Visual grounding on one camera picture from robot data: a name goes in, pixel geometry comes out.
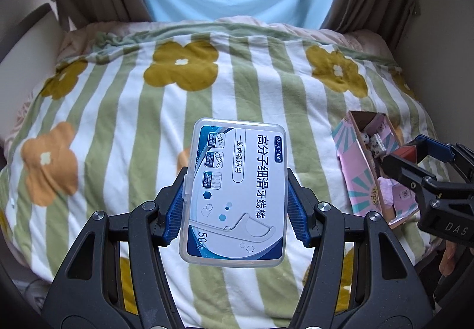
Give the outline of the person right hand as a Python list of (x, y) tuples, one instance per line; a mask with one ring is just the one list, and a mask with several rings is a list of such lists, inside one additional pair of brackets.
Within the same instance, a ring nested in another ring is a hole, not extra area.
[(439, 263), (439, 272), (444, 277), (448, 277), (456, 266), (456, 250), (456, 243), (446, 241), (445, 251), (443, 252), (441, 262)]

